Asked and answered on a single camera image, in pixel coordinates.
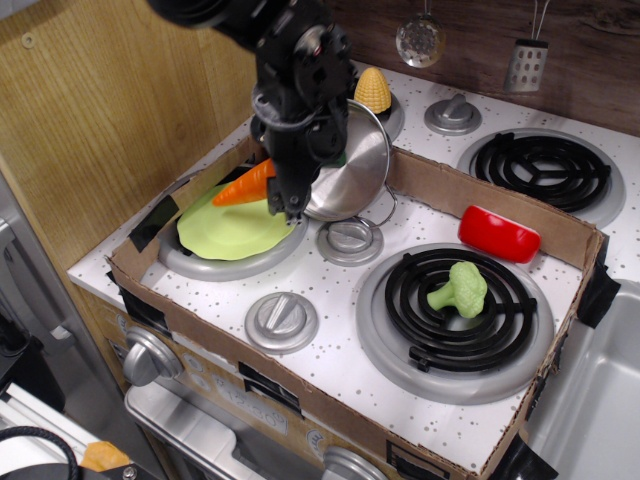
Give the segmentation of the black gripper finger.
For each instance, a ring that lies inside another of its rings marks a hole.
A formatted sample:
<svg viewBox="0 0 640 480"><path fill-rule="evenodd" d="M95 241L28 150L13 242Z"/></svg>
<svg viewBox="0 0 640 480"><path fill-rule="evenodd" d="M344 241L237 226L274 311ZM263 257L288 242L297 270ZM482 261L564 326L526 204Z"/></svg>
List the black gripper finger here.
<svg viewBox="0 0 640 480"><path fill-rule="evenodd" d="M301 223L303 213L309 203L310 192L304 196L287 196L276 177L267 180L267 203L269 213L273 216L283 213L287 223Z"/></svg>
<svg viewBox="0 0 640 480"><path fill-rule="evenodd" d="M252 117L249 123L250 135L256 145L259 147L261 160L270 158L271 155L266 149L265 135L267 133L267 126L258 118Z"/></svg>

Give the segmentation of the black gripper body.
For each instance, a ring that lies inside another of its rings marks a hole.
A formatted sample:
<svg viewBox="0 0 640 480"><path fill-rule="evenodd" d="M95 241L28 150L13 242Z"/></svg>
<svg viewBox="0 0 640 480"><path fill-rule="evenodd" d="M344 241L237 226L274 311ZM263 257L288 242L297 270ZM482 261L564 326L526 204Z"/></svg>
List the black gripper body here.
<svg viewBox="0 0 640 480"><path fill-rule="evenodd" d="M324 165L337 163L346 148L348 100L337 97L318 110L304 110L302 116L287 120L275 105L264 97L253 99L255 117L266 126L266 149L276 163L277 175L292 172L309 176L311 168L318 171ZM295 189L287 196L302 197L306 193Z"/></svg>

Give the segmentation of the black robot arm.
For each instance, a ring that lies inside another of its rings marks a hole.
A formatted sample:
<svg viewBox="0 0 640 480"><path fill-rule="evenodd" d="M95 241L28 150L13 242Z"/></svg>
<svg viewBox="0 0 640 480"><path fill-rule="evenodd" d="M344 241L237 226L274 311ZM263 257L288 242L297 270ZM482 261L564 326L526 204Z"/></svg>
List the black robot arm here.
<svg viewBox="0 0 640 480"><path fill-rule="evenodd" d="M255 56L251 133L270 155L271 214L301 218L321 167L346 149L351 43L321 1L153 1L163 19L211 28Z"/></svg>

